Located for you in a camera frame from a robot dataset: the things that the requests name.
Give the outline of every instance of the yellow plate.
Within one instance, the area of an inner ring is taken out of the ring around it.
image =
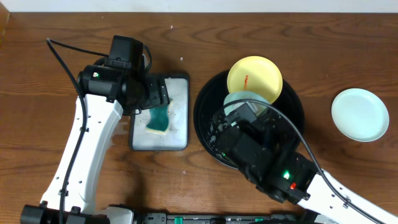
[[[278,67],[270,60],[259,56],[242,58],[236,62],[227,79],[229,93],[252,91],[269,103],[278,98],[282,84],[283,79]]]

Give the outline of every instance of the red led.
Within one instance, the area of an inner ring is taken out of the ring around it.
[[[292,190],[296,189],[296,183],[293,183],[293,184],[290,186],[290,189],[292,189]]]

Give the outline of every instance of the green sponge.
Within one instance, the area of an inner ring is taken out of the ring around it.
[[[166,134],[169,131],[170,122],[167,112],[171,104],[172,100],[168,105],[149,109],[150,121],[146,126],[147,131],[158,134]]]

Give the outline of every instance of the white background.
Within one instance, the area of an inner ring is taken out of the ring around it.
[[[398,0],[0,0],[10,12],[398,12]]]

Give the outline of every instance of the black bowl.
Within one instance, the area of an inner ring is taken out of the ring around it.
[[[210,128],[210,120],[213,115],[222,108],[225,97],[229,94],[226,80],[229,70],[223,71],[213,77],[199,92],[198,98],[193,109],[193,125],[197,132],[198,138],[206,149],[215,159],[221,163],[235,167],[229,161],[218,157],[213,147],[207,141],[208,132]],[[284,80],[282,92],[278,99],[272,104],[278,110],[283,112],[293,123],[298,130],[303,134],[304,132],[304,111],[299,97],[294,92],[293,88]],[[294,149],[300,144],[300,140],[295,138],[293,143]]]

